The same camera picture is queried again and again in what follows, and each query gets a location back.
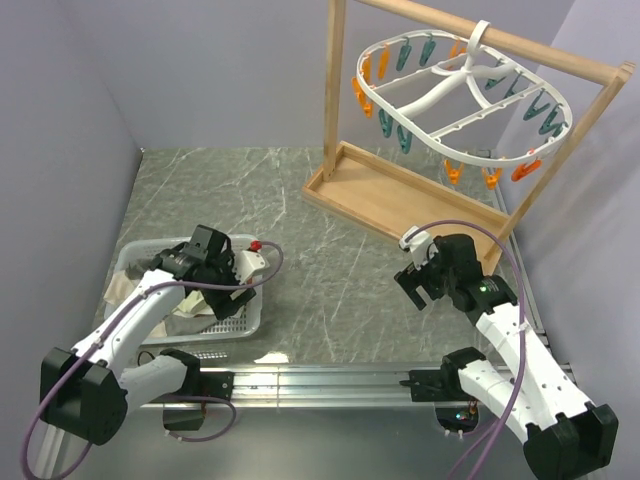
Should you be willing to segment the white oval clip hanger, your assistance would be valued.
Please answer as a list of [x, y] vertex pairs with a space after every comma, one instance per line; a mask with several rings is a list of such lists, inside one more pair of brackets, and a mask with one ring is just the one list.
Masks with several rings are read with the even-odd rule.
[[[558, 150], [573, 125], [569, 103], [548, 81], [482, 43], [488, 27], [478, 22], [468, 38], [438, 29], [409, 31], [360, 54], [353, 77], [373, 103], [371, 118], [379, 122], [380, 109], [394, 118], [386, 139], [398, 143], [400, 124], [413, 134], [411, 149], [424, 145], [458, 163], [488, 168], [544, 160]], [[550, 107], [524, 121], [541, 89], [547, 95], [540, 103]], [[556, 120], [565, 120], [565, 128], [556, 138], [539, 135], [556, 104]]]

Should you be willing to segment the pale green underwear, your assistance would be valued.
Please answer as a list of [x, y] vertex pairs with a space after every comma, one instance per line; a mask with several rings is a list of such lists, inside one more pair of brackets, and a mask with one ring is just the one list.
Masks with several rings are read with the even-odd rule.
[[206, 303], [200, 291], [192, 291], [172, 310], [171, 314], [182, 318], [194, 318], [197, 316], [213, 316], [214, 312]]

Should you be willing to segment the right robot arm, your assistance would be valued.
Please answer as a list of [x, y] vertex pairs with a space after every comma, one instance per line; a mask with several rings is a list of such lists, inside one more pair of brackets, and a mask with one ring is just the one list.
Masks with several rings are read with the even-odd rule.
[[418, 309], [444, 296], [489, 341], [512, 378], [498, 373], [475, 348], [443, 359], [442, 391], [467, 395], [497, 418], [521, 442], [538, 479], [578, 479], [609, 465], [619, 421], [610, 406], [595, 405], [568, 377], [532, 329], [508, 284], [487, 275], [474, 240], [466, 234], [433, 237], [413, 226], [400, 248], [410, 264], [395, 276]]

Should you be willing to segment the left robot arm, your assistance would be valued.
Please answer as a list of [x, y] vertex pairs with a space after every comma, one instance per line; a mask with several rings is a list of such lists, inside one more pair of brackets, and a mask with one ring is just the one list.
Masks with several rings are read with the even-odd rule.
[[202, 400], [212, 390], [195, 356], [175, 348], [129, 367], [152, 330], [192, 293], [225, 320], [256, 295], [268, 263], [258, 242], [236, 250], [231, 238], [198, 226], [191, 238], [158, 252], [133, 293], [69, 350], [52, 349], [41, 364], [39, 420], [93, 445], [107, 443], [126, 416], [163, 396]]

